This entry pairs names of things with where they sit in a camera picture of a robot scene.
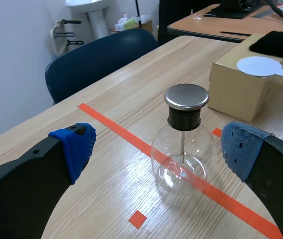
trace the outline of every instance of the white sink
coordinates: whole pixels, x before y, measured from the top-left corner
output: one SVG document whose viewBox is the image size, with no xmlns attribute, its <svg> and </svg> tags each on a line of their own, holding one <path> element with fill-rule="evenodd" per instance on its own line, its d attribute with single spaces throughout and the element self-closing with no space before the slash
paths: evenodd
<svg viewBox="0 0 283 239">
<path fill-rule="evenodd" d="M 108 36 L 102 9 L 111 5 L 111 0 L 65 0 L 65 5 L 75 12 L 87 12 L 96 39 Z"/>
<path fill-rule="evenodd" d="M 65 0 L 65 5 L 72 11 L 91 12 L 110 6 L 110 0 Z"/>
</svg>

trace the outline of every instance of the wooden table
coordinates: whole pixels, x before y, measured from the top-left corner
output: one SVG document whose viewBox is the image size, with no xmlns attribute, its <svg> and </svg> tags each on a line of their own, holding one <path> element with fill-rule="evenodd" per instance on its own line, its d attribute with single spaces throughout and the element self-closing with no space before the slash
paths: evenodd
<svg viewBox="0 0 283 239">
<path fill-rule="evenodd" d="M 223 34 L 220 32 L 233 32 L 243 34 L 267 34 L 270 31 L 283 31 L 283 19 L 278 15 L 271 14 L 263 18 L 253 16 L 269 10 L 269 6 L 263 6 L 244 19 L 226 19 L 204 17 L 203 15 L 216 8 L 218 4 L 211 5 L 193 15 L 190 15 L 168 27 L 168 31 L 174 35 L 197 36 L 221 41 L 239 43 L 246 36 Z"/>
<path fill-rule="evenodd" d="M 74 186 L 57 204 L 43 239 L 264 239 L 264 235 L 201 193 L 175 196 L 156 186 L 150 158 L 77 108 L 84 102 L 151 144 L 167 123 L 165 90 L 178 83 L 208 89 L 212 62 L 233 43 L 179 37 L 110 74 L 0 136 L 0 165 L 19 158 L 48 133 L 87 122 L 97 131 L 93 156 Z M 202 109 L 202 124 L 213 131 L 235 118 Z M 283 139 L 283 89 L 254 126 Z M 227 167 L 215 138 L 218 160 L 212 184 L 272 221 L 254 193 Z M 135 210 L 148 219 L 137 230 Z"/>
</svg>

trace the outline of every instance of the cardboard box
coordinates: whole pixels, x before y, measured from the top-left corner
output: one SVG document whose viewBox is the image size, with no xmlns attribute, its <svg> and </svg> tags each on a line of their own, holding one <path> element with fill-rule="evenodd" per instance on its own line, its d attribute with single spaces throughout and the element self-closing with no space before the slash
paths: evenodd
<svg viewBox="0 0 283 239">
<path fill-rule="evenodd" d="M 242 73 L 237 62 L 248 56 L 266 56 L 249 47 L 263 35 L 254 34 L 213 63 L 210 73 L 208 106 L 246 122 L 252 122 L 264 104 L 280 90 L 282 76 L 258 77 Z M 283 65 L 283 59 L 275 59 Z"/>
</svg>

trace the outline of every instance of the orange tape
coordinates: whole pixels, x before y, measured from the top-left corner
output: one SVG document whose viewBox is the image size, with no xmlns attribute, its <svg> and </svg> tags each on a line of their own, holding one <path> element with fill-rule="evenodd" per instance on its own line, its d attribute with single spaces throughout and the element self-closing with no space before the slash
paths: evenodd
<svg viewBox="0 0 283 239">
<path fill-rule="evenodd" d="M 136 210 L 134 214 L 128 219 L 128 221 L 137 229 L 139 229 L 146 221 L 147 217 L 140 211 Z"/>
<path fill-rule="evenodd" d="M 118 136 L 126 140 L 135 148 L 139 149 L 141 152 L 146 154 L 147 156 L 151 157 L 151 146 L 146 144 L 144 141 L 140 140 L 133 134 L 129 133 L 124 128 L 120 127 L 116 123 L 112 122 L 93 108 L 89 107 L 87 104 L 82 103 L 78 106 L 82 111 L 89 114 L 91 117 L 99 121 L 101 124 L 109 128 L 111 131 L 116 133 Z M 242 221 L 246 222 L 254 229 L 261 232 L 263 235 L 270 239 L 283 239 L 278 227 L 273 223 L 269 222 L 265 218 L 261 217 L 251 209 L 247 208 L 243 204 L 239 203 L 232 197 L 228 196 L 218 188 L 212 186 L 211 184 L 207 183 L 206 181 L 200 179 L 190 171 L 187 171 L 186 168 L 182 168 L 176 164 L 171 158 L 164 155 L 163 153 L 155 150 L 154 158 L 158 159 L 158 162 L 164 165 L 165 167 L 169 168 L 169 170 L 173 171 L 174 173 L 179 173 L 180 171 L 186 171 L 189 178 L 185 178 L 188 183 L 190 183 L 194 188 L 200 188 L 202 186 L 205 187 L 203 190 L 203 194 L 207 197 L 218 203 L 220 206 L 240 218 Z"/>
<path fill-rule="evenodd" d="M 222 130 L 216 128 L 214 131 L 212 131 L 212 134 L 213 134 L 214 136 L 217 136 L 218 138 L 221 138 L 221 136 L 222 136 Z"/>
</svg>

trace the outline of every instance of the blue chair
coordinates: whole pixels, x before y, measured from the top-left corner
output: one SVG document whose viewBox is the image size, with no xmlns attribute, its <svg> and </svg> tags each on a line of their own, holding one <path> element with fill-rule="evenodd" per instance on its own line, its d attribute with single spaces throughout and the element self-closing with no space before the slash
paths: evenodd
<svg viewBox="0 0 283 239">
<path fill-rule="evenodd" d="M 154 36 L 143 29 L 95 40 L 52 61 L 45 72 L 47 87 L 58 103 L 157 47 Z"/>
</svg>

